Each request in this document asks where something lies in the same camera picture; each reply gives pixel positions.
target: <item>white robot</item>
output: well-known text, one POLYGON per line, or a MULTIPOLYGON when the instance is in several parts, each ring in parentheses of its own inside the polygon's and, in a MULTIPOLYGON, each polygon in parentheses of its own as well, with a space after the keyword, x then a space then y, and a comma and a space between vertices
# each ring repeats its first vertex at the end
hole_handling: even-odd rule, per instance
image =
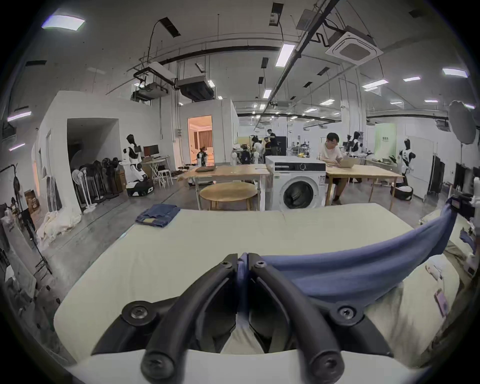
POLYGON ((127 136, 128 148, 123 149, 122 162, 127 181, 127 194, 129 196, 146 196, 153 191, 153 180, 147 177, 142 170, 140 162, 140 146, 135 144, 132 134, 127 136))

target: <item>tag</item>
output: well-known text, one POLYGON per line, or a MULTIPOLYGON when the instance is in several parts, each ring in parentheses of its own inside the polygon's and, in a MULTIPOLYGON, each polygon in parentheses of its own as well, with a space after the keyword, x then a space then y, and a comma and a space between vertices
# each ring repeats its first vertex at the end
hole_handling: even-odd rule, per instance
POLYGON ((440 313, 442 314, 442 317, 447 316, 448 302, 441 288, 435 292, 434 297, 435 297, 435 301, 438 304, 438 308, 440 309, 440 313))

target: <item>curtain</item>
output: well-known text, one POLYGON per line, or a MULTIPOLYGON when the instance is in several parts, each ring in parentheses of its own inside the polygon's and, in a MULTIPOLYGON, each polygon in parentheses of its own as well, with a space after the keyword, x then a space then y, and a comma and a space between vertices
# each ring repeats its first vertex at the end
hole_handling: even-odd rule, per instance
POLYGON ((213 147, 213 137, 212 137, 212 130, 208 131, 199 131, 198 132, 198 141, 200 144, 200 148, 205 147, 213 147))

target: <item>cloth pile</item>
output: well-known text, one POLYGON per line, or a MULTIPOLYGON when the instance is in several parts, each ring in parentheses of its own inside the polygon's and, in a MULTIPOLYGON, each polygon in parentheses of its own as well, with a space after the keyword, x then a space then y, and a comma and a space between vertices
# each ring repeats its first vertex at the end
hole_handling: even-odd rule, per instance
POLYGON ((180 208, 171 204, 154 204, 140 213, 135 221, 153 227, 166 227, 180 212, 180 208))

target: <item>wooden table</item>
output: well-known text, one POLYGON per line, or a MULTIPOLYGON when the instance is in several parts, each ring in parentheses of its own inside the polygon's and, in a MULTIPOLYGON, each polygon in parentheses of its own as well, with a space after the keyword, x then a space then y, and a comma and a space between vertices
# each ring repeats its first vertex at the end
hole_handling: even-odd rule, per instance
MULTIPOLYGON (((386 179, 393 180, 396 183, 397 178, 403 177, 398 173, 391 172, 389 170, 370 166, 370 165, 354 165, 352 168, 338 168, 338 167, 326 167, 326 173, 328 176, 328 187, 327 187, 327 197, 325 205, 330 204, 330 195, 332 194, 332 184, 333 179, 348 179, 348 178, 362 178, 362 179, 386 179)), ((372 199, 373 186, 375 185, 375 180, 372 182, 372 190, 370 191, 370 197, 368 201, 372 199)), ((395 188, 392 193, 392 200, 390 202, 389 210, 392 210, 393 199, 395 197, 395 188)))
POLYGON ((262 178, 266 178, 270 175, 270 171, 265 164, 245 164, 228 166, 221 165, 209 172, 195 172, 196 167, 182 173, 178 176, 178 181, 192 178, 195 183, 195 192, 197 194, 198 209, 202 209, 202 203, 200 201, 198 182, 199 181, 235 181, 235 180, 256 180, 257 185, 257 198, 258 198, 258 210, 260 210, 260 181, 262 178))
POLYGON ((243 181, 231 181, 209 185, 200 191, 200 197, 210 201, 210 209, 217 209, 219 202, 245 200, 247 211, 252 210, 250 198, 257 194, 257 188, 243 181))

